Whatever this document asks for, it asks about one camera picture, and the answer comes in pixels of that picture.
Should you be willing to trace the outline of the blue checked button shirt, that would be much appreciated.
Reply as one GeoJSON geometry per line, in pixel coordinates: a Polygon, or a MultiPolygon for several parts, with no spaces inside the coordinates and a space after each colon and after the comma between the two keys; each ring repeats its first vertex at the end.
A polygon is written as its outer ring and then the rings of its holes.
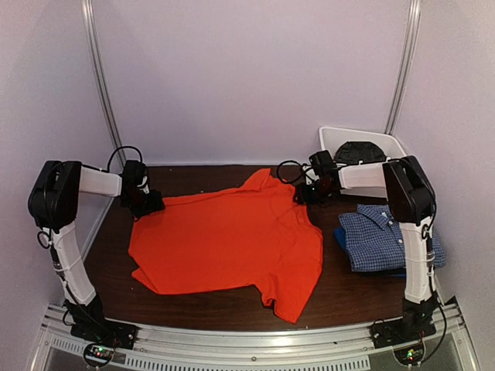
{"type": "Polygon", "coordinates": [[[387,205],[359,204],[338,219],[356,271],[406,268],[404,237],[387,205]]]}

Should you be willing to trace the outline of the orange garment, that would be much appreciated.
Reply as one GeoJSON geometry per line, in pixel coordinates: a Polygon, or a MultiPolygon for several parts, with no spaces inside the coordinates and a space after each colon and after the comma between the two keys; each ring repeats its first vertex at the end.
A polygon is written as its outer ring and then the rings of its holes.
{"type": "Polygon", "coordinates": [[[132,277],[160,295],[254,286],[296,323],[322,273],[323,233],[294,192],[262,168],[237,188],[166,198],[132,228],[132,277]]]}

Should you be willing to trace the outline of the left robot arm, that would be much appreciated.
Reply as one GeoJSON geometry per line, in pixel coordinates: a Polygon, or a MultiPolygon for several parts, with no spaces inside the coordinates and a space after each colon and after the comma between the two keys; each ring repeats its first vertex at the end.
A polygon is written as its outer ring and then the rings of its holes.
{"type": "Polygon", "coordinates": [[[36,238],[50,252],[73,326],[93,342],[103,343],[111,337],[112,327],[85,270],[76,236],[82,193],[119,199],[135,221],[163,211],[165,205],[161,192],[150,189],[148,168],[139,160],[126,161],[119,174],[79,161],[48,161],[29,194],[28,211],[39,228],[36,238]]]}

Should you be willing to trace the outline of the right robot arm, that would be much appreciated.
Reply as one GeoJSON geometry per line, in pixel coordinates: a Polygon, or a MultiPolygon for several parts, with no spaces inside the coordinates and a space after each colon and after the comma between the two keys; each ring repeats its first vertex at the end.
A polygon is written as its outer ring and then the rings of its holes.
{"type": "Polygon", "coordinates": [[[413,155],[359,165],[338,165],[319,151],[301,168],[293,201],[317,204],[342,190],[383,189],[391,215],[398,221],[405,248],[406,286],[396,333],[410,342],[431,324],[435,297],[432,226],[436,200],[432,186],[413,155]]]}

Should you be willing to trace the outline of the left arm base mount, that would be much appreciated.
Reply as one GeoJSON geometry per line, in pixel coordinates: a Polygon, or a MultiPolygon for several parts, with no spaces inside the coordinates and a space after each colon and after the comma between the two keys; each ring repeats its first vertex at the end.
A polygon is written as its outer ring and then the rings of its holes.
{"type": "Polygon", "coordinates": [[[106,321],[104,327],[86,322],[73,323],[70,334],[89,343],[82,351],[90,367],[100,369],[111,363],[117,349],[133,350],[138,327],[124,322],[106,321]]]}

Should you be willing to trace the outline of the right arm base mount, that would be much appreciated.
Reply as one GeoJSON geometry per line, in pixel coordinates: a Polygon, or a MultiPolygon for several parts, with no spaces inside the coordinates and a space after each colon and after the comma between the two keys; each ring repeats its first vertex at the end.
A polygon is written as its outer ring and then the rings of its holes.
{"type": "Polygon", "coordinates": [[[375,349],[391,347],[399,364],[413,367],[426,357],[425,338],[434,335],[436,328],[431,322],[409,328],[403,318],[378,319],[369,327],[369,332],[375,349]]]}

